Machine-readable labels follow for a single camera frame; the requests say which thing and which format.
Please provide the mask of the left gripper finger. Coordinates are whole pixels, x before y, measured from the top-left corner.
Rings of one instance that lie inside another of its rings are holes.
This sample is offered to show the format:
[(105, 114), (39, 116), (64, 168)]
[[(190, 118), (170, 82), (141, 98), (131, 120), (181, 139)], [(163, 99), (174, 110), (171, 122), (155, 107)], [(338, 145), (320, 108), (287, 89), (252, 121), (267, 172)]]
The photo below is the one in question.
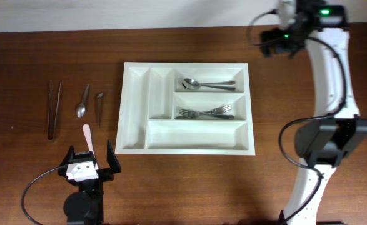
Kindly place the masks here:
[(107, 162), (109, 164), (109, 168), (113, 174), (121, 172), (121, 165), (114, 153), (112, 144), (110, 140), (107, 140)]
[(64, 159), (61, 161), (60, 166), (67, 166), (74, 159), (74, 146), (70, 146)]

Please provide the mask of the steel fork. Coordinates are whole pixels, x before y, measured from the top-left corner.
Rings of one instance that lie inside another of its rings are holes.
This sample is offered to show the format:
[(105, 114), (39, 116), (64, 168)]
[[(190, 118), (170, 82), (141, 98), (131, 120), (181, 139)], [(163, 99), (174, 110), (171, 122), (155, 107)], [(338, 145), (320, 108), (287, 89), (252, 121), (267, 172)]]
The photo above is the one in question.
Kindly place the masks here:
[(223, 105), (220, 107), (216, 107), (210, 111), (203, 111), (203, 112), (197, 112), (196, 114), (202, 115), (202, 114), (224, 114), (232, 109), (231, 105)]
[(218, 118), (218, 119), (227, 119), (227, 120), (234, 119), (233, 115), (213, 114), (213, 113), (208, 113), (208, 112), (197, 112), (197, 111), (188, 110), (188, 109), (178, 109), (178, 113), (181, 116), (184, 116), (186, 118), (197, 118), (199, 116), (208, 116), (208, 117)]

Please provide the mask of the pink plastic knife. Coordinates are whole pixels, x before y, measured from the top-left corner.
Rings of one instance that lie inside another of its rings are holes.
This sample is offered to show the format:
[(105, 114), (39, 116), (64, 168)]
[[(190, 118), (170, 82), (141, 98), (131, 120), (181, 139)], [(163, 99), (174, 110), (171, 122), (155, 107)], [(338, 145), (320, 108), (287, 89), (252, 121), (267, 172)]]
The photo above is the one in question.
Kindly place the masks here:
[(95, 152), (94, 152), (93, 139), (92, 139), (92, 135), (91, 135), (90, 125), (89, 124), (84, 124), (82, 126), (82, 129), (83, 129), (83, 134), (84, 134), (86, 143), (88, 145), (89, 151), (93, 153), (93, 156), (96, 156)]

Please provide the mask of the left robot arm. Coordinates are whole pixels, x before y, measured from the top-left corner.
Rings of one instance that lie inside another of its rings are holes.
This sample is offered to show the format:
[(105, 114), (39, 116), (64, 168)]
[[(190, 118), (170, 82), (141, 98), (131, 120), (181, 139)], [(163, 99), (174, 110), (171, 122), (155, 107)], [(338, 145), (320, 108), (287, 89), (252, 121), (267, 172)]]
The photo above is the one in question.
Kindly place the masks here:
[(106, 168), (96, 168), (96, 158), (91, 151), (75, 152), (71, 146), (60, 163), (58, 175), (78, 188), (64, 202), (63, 211), (67, 224), (102, 224), (103, 212), (103, 183), (112, 181), (116, 173), (121, 172), (110, 141), (107, 142)]

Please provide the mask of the small steel teaspoon sideways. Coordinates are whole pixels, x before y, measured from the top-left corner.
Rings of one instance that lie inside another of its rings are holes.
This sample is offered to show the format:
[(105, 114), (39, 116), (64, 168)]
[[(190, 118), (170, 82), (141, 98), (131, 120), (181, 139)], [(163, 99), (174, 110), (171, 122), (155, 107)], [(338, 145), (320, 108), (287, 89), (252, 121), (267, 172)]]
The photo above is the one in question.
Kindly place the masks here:
[(96, 96), (96, 122), (97, 122), (98, 128), (101, 127), (101, 115), (102, 115), (102, 110), (103, 110), (103, 97), (104, 97), (103, 92), (98, 93), (98, 95)]

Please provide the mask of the small steel teaspoon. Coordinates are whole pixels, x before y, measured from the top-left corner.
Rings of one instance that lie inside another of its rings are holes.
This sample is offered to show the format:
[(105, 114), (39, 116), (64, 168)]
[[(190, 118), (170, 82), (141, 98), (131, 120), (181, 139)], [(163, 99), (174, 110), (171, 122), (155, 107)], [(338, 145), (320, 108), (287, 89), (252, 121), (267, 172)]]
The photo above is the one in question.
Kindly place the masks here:
[(76, 108), (76, 115), (79, 118), (83, 117), (86, 112), (86, 101), (89, 95), (89, 89), (90, 89), (90, 85), (88, 84), (84, 90), (82, 100)]

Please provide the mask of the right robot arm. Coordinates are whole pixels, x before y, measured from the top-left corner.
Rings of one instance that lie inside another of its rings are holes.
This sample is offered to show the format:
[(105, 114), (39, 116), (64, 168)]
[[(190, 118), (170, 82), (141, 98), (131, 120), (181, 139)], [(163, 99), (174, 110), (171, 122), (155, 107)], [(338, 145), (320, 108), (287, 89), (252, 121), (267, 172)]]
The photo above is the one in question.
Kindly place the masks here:
[(360, 116), (353, 95), (348, 62), (349, 25), (346, 8), (326, 1), (279, 1), (270, 12), (278, 28), (264, 31), (259, 44), (265, 56), (306, 49), (311, 60), (315, 107), (311, 117), (296, 119), (282, 131), (300, 124), (294, 137), (298, 167), (294, 189), (279, 224), (316, 224), (329, 179), (342, 160), (367, 136), (367, 119)]

